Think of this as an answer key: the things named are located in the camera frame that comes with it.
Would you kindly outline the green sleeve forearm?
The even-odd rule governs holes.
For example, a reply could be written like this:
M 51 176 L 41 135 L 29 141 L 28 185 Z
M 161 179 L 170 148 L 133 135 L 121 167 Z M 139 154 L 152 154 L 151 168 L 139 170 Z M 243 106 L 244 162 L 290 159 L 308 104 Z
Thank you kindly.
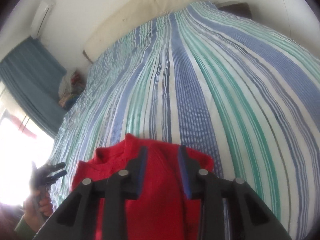
M 14 229 L 15 235 L 19 240 L 33 240 L 36 232 L 26 223 L 22 217 Z

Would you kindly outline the left hand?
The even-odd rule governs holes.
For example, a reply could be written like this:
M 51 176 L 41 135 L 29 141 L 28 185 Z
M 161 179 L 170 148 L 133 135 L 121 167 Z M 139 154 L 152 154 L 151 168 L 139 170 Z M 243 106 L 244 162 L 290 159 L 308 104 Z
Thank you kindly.
M 33 200 L 36 200 L 36 197 L 40 194 L 40 191 L 33 191 L 23 204 L 23 219 L 33 231 L 38 231 L 41 227 L 38 213 L 41 213 L 46 217 L 51 216 L 53 213 L 52 200 L 48 192 L 46 192 L 44 197 L 41 198 L 37 206 L 34 206 Z

